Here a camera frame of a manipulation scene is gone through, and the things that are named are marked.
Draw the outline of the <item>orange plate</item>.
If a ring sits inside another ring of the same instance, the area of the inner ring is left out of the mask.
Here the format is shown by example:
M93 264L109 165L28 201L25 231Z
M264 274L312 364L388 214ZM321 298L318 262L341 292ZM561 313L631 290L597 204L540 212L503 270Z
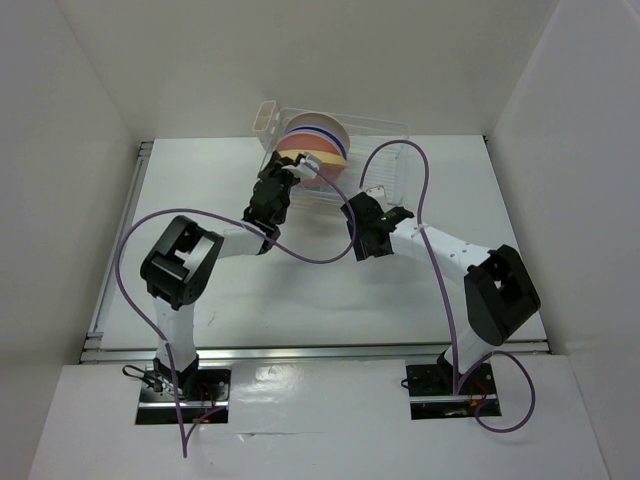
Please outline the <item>orange plate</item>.
M304 156L313 157L322 167L346 168L348 162L341 155L322 150L301 150Z

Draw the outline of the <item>pink plate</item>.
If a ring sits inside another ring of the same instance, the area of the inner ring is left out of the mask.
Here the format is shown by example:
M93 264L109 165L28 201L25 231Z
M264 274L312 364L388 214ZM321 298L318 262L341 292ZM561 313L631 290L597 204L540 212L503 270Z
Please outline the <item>pink plate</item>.
M301 150L322 150L340 155L338 149L331 142L313 134L300 134L281 138L276 144L275 150L278 151L281 156L288 156L292 159L295 159L301 154ZM331 181L336 181L345 169L346 168L321 167L320 171Z

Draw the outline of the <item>blue plate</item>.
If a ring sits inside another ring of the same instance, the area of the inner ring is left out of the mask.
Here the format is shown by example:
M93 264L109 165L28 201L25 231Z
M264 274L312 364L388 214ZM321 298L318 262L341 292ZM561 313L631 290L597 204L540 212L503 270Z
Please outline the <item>blue plate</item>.
M329 130L326 130L326 129L323 129L323 128L320 128L320 127L301 126L301 127L298 127L298 128L294 128L294 129L291 129L290 131L288 131L283 136L283 138L291 137L291 136L294 136L294 135L300 135L300 134L313 134L313 135L325 138L326 140L331 142L338 149L340 155L344 159L347 158L347 151L345 149L344 144L341 142L341 140L336 135L331 133Z

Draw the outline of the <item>purple plate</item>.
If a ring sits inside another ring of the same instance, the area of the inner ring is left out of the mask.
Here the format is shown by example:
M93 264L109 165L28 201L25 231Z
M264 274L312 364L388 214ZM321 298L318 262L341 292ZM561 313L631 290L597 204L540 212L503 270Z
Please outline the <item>purple plate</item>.
M321 136L327 137L328 139L330 139L331 141L333 141L336 144L341 145L342 147L344 147L346 145L346 143L344 142L344 140L340 136L337 136L331 130L325 129L323 127L317 127L317 126L312 126L312 125L302 125L302 126L290 129L290 130L288 130L286 132L287 135L292 135L292 134L296 134L296 133L314 133L314 134L319 134Z

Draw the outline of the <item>cream plate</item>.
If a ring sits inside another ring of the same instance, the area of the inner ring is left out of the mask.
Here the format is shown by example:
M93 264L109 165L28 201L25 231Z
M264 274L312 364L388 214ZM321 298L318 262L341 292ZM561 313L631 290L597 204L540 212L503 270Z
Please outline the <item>cream plate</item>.
M351 146L350 137L344 126L333 116L321 112L303 112L292 117L287 123L284 132L302 125L312 125L331 130L340 136L346 143L345 149L348 152Z

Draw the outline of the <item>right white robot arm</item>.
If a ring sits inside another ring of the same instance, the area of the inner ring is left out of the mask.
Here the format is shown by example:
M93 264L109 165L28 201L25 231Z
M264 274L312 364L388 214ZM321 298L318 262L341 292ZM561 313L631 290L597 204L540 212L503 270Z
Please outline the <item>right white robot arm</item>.
M541 300L519 252L471 244L431 225L409 210L385 211L381 195L362 191L343 204L358 261L399 255L431 266L438 282L464 290L467 324L438 359L437 379L451 393L470 384L473 369L520 329Z

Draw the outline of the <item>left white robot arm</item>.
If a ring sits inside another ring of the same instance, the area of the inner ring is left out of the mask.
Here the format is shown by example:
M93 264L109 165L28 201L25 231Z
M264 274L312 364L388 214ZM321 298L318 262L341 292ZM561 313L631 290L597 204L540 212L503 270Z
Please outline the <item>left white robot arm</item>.
M174 398L187 399L198 388L194 310L215 263L223 258L267 253L279 239L291 189L303 179L313 179L317 166L316 162L306 166L301 154L274 152L258 174L238 226L217 233L178 215L142 262L140 275L153 297L156 325L165 335L156 350L154 371Z

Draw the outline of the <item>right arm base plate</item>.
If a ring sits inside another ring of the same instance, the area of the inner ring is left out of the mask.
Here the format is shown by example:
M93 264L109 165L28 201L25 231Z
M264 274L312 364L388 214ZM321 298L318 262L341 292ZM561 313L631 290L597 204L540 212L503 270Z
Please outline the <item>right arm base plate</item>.
M412 420L498 417L501 409L493 370L482 364L460 389L458 395L439 376L435 364L406 366L406 378L400 385L408 391Z

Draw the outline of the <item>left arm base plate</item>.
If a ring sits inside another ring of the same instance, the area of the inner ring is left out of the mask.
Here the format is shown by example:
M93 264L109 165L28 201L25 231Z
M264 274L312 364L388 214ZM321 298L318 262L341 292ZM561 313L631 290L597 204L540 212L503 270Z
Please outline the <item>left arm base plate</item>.
M151 367L145 370L134 366L132 368L136 371L133 377L142 381L135 424L176 425L178 419L170 383ZM205 367L196 373L188 392L179 394L185 424L196 423L211 410L214 413L203 420L205 424L228 422L231 375L230 368L220 367Z

